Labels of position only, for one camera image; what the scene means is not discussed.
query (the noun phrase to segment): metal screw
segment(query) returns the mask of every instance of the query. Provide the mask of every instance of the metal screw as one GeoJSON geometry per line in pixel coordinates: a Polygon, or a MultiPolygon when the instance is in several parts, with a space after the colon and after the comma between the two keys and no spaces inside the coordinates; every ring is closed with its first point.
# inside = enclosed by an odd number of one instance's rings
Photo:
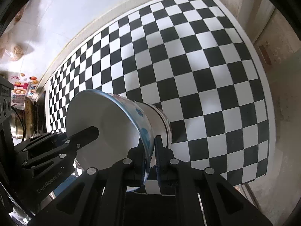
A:
{"type": "Polygon", "coordinates": [[[125,159],[123,159],[122,162],[123,162],[123,164],[128,165],[128,164],[131,164],[132,160],[130,158],[125,158],[125,159]]]}
{"type": "Polygon", "coordinates": [[[96,173],[96,169],[94,167],[90,167],[90,168],[88,168],[87,173],[89,175],[93,175],[96,173]]]}
{"type": "Polygon", "coordinates": [[[207,174],[213,174],[214,173],[214,169],[213,168],[211,168],[211,167],[207,167],[206,169],[205,169],[205,172],[207,173],[207,174]]]}
{"type": "Polygon", "coordinates": [[[179,160],[176,158],[172,158],[172,159],[170,159],[170,163],[173,165],[177,165],[179,163],[179,160]]]}

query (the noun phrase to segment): black cable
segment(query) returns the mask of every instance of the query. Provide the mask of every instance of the black cable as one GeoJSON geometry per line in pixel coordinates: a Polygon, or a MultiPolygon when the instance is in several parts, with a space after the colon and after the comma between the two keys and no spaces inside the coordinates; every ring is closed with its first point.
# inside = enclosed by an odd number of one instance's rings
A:
{"type": "Polygon", "coordinates": [[[16,111],[15,107],[11,106],[12,110],[17,114],[18,118],[19,118],[19,121],[21,122],[21,125],[22,125],[22,128],[23,128],[23,138],[22,138],[22,142],[24,141],[24,138],[25,138],[25,128],[24,128],[24,123],[23,121],[21,120],[18,112],[16,111]]]}

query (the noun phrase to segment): checkerboard mat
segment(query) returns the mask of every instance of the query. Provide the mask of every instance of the checkerboard mat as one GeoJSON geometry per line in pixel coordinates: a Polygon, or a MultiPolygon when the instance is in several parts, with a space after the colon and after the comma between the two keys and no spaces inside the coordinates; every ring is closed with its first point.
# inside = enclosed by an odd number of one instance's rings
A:
{"type": "Polygon", "coordinates": [[[266,174],[269,124],[249,50],[213,0],[161,0],[108,24],[50,79],[52,131],[69,102],[99,89],[154,104],[168,117],[176,158],[232,185],[266,174]]]}

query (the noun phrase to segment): silver rivet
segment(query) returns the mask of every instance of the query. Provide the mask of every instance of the silver rivet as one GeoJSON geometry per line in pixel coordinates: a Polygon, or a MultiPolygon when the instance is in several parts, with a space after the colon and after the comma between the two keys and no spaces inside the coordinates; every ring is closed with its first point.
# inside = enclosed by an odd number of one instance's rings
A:
{"type": "Polygon", "coordinates": [[[211,168],[211,167],[207,167],[206,169],[205,169],[205,172],[207,173],[207,174],[213,174],[214,173],[214,169],[213,168],[211,168]]]}
{"type": "Polygon", "coordinates": [[[170,159],[170,163],[173,165],[177,165],[179,163],[179,160],[176,158],[172,158],[172,159],[170,159]]]}
{"type": "Polygon", "coordinates": [[[128,164],[131,164],[132,160],[130,158],[125,158],[125,159],[123,159],[122,162],[123,162],[123,164],[128,165],[128,164]]]}
{"type": "Polygon", "coordinates": [[[90,168],[87,169],[87,173],[89,175],[93,175],[93,174],[96,173],[96,169],[94,167],[90,167],[90,168]]]}

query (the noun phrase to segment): black and white checkered surface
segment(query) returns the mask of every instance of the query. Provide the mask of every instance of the black and white checkered surface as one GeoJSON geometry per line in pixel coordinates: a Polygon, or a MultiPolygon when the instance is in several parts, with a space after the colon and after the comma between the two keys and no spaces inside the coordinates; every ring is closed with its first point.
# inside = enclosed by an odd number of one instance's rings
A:
{"type": "Polygon", "coordinates": [[[102,28],[50,79],[52,131],[65,131],[75,94],[100,89],[162,109],[170,148],[191,167],[213,167],[232,185],[266,174],[264,91],[224,12],[213,0],[160,0],[102,28]]]}

